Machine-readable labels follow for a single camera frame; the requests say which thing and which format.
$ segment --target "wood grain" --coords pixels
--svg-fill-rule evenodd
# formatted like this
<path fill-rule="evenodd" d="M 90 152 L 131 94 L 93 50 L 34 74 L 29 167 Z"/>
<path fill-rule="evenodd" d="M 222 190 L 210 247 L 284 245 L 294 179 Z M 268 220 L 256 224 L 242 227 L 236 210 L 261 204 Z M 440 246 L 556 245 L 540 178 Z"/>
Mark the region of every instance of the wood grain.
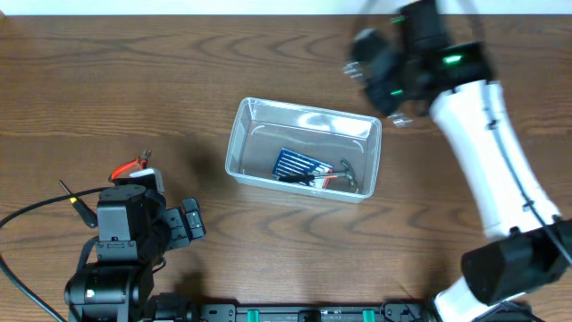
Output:
<path fill-rule="evenodd" d="M 484 243 L 467 183 L 426 119 L 384 121 L 376 191 L 359 205 L 238 185 L 224 156 L 244 97 L 376 115 L 341 71 L 354 23 L 321 17 L 10 17 L 0 29 L 0 211 L 106 185 L 144 148 L 172 206 L 196 197 L 208 234 L 169 253 L 154 292 L 241 303 L 422 298 L 459 277 Z M 387 17 L 370 22 L 393 35 Z M 459 16 L 448 23 L 471 39 Z M 487 16 L 487 42 L 523 149 L 563 214 L 572 210 L 570 18 Z M 86 198 L 94 204 L 95 197 Z M 0 251 L 66 314 L 63 288 L 94 235 L 67 203 L 0 233 Z M 528 297 L 572 316 L 567 275 Z M 0 278 L 1 321 L 48 315 Z"/>

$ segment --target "white backdrop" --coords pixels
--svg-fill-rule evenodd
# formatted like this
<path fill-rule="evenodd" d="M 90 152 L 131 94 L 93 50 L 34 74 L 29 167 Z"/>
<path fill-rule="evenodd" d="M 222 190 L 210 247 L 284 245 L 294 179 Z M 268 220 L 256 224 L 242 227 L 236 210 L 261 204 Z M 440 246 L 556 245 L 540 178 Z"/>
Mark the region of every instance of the white backdrop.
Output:
<path fill-rule="evenodd" d="M 0 0 L 16 14 L 355 14 L 367 0 Z M 466 13 L 439 0 L 444 13 Z M 572 13 L 572 0 L 472 0 L 479 13 Z M 372 13 L 393 13 L 411 0 L 377 0 Z"/>

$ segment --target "red plier handle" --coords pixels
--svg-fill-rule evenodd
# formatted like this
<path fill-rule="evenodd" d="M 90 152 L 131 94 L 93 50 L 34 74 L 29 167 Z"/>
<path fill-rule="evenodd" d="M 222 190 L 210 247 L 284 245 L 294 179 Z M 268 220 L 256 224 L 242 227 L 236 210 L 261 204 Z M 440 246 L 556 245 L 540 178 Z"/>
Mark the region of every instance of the red plier handle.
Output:
<path fill-rule="evenodd" d="M 151 157 L 151 150 L 145 149 L 145 151 L 141 153 L 140 157 L 136 157 L 135 160 L 118 166 L 109 176 L 109 182 L 117 179 L 120 175 L 132 170 L 133 168 L 139 167 L 139 170 L 145 170 L 147 168 L 149 157 Z"/>

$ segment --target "clear plastic container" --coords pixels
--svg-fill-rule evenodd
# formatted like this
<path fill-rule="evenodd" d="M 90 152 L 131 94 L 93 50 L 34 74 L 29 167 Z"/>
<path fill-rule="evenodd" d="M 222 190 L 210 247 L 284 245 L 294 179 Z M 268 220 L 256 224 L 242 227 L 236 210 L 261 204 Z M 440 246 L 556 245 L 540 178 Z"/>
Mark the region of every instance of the clear plastic container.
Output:
<path fill-rule="evenodd" d="M 326 189 L 279 182 L 272 175 L 282 148 L 345 169 L 357 184 L 331 179 Z M 382 124 L 371 116 L 247 97 L 240 102 L 226 155 L 226 172 L 240 183 L 348 202 L 371 197 L 382 149 Z"/>

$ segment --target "black screwdriver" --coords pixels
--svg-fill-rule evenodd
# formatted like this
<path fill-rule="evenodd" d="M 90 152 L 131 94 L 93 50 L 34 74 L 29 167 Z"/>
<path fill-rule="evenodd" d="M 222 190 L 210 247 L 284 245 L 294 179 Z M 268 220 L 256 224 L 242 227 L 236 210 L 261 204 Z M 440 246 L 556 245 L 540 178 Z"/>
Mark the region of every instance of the black screwdriver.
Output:
<path fill-rule="evenodd" d="M 60 185 L 65 190 L 67 194 L 72 194 L 68 187 L 60 180 Z M 80 214 L 81 219 L 89 228 L 97 227 L 97 215 L 91 210 L 85 202 L 80 198 L 70 198 L 71 204 L 75 210 Z"/>

